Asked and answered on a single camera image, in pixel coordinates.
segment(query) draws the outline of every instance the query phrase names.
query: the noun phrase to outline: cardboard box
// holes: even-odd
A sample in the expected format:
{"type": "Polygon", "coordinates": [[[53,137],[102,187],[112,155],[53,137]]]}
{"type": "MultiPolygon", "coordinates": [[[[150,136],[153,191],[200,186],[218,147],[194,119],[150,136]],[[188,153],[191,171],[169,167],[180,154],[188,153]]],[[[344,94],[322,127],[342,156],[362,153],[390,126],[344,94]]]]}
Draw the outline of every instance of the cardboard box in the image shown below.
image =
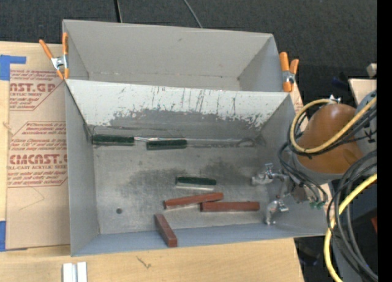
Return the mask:
{"type": "MultiPolygon", "coordinates": [[[[62,52],[60,45],[49,47],[54,56],[62,52]]],[[[68,244],[64,84],[38,43],[0,42],[0,54],[26,59],[3,67],[9,71],[0,187],[7,191],[7,200],[0,199],[6,202],[6,248],[68,244]]]]}
{"type": "Polygon", "coordinates": [[[155,213],[180,247],[323,235],[323,212],[290,197],[264,224],[280,185],[251,186],[265,163],[279,168],[295,114],[273,35],[70,20],[63,30],[72,255],[166,248],[155,213]],[[165,210],[165,199],[204,191],[177,188],[178,175],[213,178],[224,200],[261,209],[165,210]]]}

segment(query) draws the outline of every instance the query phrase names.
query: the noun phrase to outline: brown wooden block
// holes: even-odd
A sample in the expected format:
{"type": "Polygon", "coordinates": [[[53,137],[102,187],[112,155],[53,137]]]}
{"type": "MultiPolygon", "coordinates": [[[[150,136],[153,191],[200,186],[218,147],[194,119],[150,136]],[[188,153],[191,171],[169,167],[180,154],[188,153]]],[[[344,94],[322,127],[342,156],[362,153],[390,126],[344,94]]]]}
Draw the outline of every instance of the brown wooden block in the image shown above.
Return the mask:
{"type": "Polygon", "coordinates": [[[200,204],[202,202],[217,201],[223,199],[222,192],[211,192],[209,194],[194,195],[180,198],[172,198],[164,201],[164,207],[173,208],[186,205],[200,204]]]}
{"type": "Polygon", "coordinates": [[[232,211],[257,211],[260,203],[257,201],[247,202],[202,202],[201,212],[232,212],[232,211]]]}
{"type": "Polygon", "coordinates": [[[155,225],[158,228],[160,236],[162,236],[168,247],[177,247],[177,236],[174,234],[172,228],[167,222],[164,215],[154,215],[155,225]]]}

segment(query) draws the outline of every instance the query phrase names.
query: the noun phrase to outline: gray bin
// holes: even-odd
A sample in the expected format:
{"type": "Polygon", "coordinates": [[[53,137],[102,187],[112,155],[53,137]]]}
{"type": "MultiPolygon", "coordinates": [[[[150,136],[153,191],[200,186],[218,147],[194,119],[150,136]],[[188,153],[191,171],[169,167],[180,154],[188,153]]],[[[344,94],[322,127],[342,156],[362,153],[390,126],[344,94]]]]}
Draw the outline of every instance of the gray bin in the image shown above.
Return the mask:
{"type": "Polygon", "coordinates": [[[264,163],[279,169],[295,115],[273,35],[73,20],[63,30],[72,255],[166,248],[155,213],[179,247],[324,234],[323,212],[290,197],[290,211],[264,224],[279,186],[251,185],[264,163]],[[116,143],[93,144],[100,135],[116,143]],[[165,199],[211,192],[177,187],[180,175],[213,178],[224,201],[261,209],[165,210],[165,199]]]}

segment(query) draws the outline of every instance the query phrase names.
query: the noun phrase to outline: cardboard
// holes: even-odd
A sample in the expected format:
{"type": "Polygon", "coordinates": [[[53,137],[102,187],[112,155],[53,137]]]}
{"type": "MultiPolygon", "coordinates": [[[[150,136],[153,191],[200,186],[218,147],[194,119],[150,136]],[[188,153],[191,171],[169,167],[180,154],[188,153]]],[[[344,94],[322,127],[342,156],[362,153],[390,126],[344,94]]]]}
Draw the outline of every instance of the cardboard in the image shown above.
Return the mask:
{"type": "MultiPolygon", "coordinates": [[[[62,52],[49,47],[54,56],[62,52]]],[[[6,248],[67,244],[63,83],[39,44],[0,42],[0,53],[26,57],[11,65],[8,84],[6,248]]]]}

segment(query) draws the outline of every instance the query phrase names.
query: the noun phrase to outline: metal bracket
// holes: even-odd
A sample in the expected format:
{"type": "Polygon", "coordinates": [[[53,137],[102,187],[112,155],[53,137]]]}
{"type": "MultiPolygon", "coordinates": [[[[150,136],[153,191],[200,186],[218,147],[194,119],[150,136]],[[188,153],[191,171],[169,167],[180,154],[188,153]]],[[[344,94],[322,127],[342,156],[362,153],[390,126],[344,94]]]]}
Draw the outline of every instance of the metal bracket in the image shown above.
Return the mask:
{"type": "Polygon", "coordinates": [[[61,268],[62,282],[87,282],[87,262],[66,263],[61,268]]]}

